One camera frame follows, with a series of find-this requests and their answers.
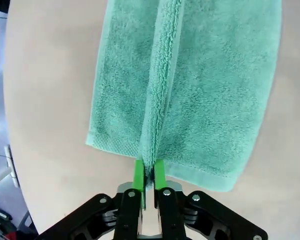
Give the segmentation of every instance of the teal towel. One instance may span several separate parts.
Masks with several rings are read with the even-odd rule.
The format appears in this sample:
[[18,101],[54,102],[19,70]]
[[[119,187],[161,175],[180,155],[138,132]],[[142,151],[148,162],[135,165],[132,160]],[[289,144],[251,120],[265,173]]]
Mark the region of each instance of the teal towel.
[[86,143],[233,188],[274,77],[281,0],[109,0]]

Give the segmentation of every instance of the folded towel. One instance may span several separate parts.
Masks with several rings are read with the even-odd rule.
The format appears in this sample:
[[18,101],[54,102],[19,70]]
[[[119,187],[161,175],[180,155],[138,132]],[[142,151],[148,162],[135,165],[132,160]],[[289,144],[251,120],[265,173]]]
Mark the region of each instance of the folded towel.
[[229,191],[275,72],[281,0],[109,0],[86,143]]

